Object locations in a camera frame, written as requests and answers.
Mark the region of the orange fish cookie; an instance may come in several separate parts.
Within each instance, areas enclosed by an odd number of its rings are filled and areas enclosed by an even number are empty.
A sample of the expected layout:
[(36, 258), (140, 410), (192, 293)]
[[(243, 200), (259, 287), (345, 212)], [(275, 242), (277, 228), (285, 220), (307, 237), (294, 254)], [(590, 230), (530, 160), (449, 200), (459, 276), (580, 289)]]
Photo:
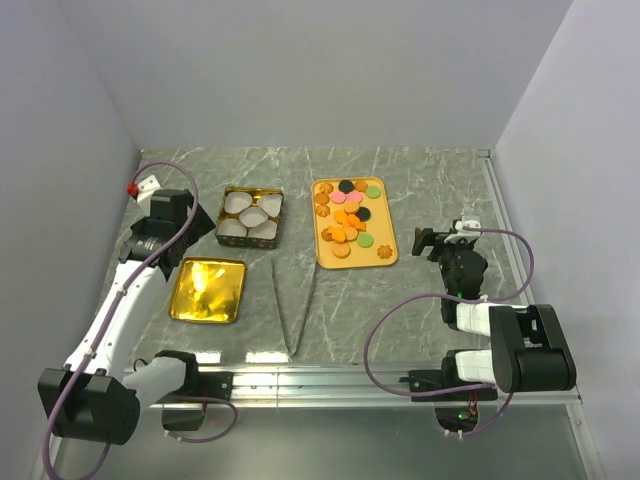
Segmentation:
[(347, 216), (347, 221), (349, 223), (349, 225), (353, 228), (355, 228), (356, 230), (360, 230), (361, 229), (361, 220), (355, 215), (355, 214), (349, 214)]
[(343, 210), (336, 210), (334, 212), (334, 219), (343, 226), (349, 226), (348, 214)]

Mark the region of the green cookie tin box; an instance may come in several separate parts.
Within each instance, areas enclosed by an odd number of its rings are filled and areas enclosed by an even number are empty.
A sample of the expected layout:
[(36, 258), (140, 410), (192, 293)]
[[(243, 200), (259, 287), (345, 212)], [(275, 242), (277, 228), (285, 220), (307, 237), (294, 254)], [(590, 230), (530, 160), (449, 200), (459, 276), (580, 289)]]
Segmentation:
[(226, 247), (274, 250), (283, 231), (284, 192), (228, 186), (216, 220), (215, 237)]

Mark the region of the round orange chip cookie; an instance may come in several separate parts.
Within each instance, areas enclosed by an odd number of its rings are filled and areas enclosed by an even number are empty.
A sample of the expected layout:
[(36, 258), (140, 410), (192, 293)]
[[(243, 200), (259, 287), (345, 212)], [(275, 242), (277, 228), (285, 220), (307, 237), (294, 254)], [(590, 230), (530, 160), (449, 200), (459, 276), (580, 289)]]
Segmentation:
[(360, 203), (355, 201), (347, 201), (344, 204), (344, 211), (347, 214), (356, 214), (360, 209)]

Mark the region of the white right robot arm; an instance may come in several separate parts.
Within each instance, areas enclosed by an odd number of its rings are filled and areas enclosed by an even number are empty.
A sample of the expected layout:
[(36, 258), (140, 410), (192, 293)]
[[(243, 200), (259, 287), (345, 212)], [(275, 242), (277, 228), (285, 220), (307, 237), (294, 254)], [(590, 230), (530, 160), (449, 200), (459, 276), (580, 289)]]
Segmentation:
[(481, 298), (488, 261), (475, 251), (477, 223), (459, 221), (447, 232), (415, 230), (411, 254), (427, 247), (445, 287), (443, 322), (452, 330), (489, 339), (481, 350), (449, 351), (439, 374), (443, 393), (462, 399), (487, 384), (504, 393), (569, 391), (577, 369), (550, 305), (507, 305)]

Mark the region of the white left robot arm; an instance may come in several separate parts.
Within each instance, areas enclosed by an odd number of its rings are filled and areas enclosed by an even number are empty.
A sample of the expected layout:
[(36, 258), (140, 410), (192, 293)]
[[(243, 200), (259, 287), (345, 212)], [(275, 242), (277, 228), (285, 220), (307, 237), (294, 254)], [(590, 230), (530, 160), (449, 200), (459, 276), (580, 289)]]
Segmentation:
[(141, 412), (172, 395), (193, 400), (201, 389), (192, 353), (162, 351), (126, 375), (136, 336), (159, 290), (186, 251), (215, 224), (187, 189), (159, 189), (122, 245), (114, 280), (89, 331), (58, 369), (45, 369), (38, 393), (47, 428), (61, 438), (123, 445)]

